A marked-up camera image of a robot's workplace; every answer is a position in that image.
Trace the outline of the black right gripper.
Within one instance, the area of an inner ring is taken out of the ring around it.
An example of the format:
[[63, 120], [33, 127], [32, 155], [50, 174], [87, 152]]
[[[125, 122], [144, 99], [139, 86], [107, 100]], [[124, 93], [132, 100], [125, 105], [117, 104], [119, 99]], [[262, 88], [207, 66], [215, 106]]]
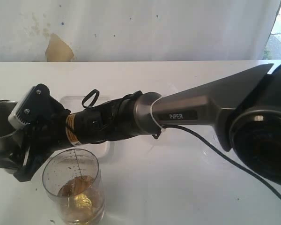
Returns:
[[7, 152], [0, 154], [0, 168], [19, 182], [27, 182], [55, 152], [69, 148], [65, 120], [70, 111], [51, 97], [53, 114], [49, 119], [38, 119], [23, 128], [23, 153]]

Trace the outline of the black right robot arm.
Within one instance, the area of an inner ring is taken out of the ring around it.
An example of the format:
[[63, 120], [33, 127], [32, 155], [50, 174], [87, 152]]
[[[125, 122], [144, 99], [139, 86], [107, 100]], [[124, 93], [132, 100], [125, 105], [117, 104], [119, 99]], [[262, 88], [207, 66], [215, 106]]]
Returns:
[[157, 139], [166, 128], [211, 126], [224, 151], [281, 185], [281, 65], [259, 65], [173, 95], [137, 91], [96, 104], [98, 90], [72, 113], [44, 84], [1, 110], [0, 168], [20, 182], [32, 179], [54, 151], [139, 135]]

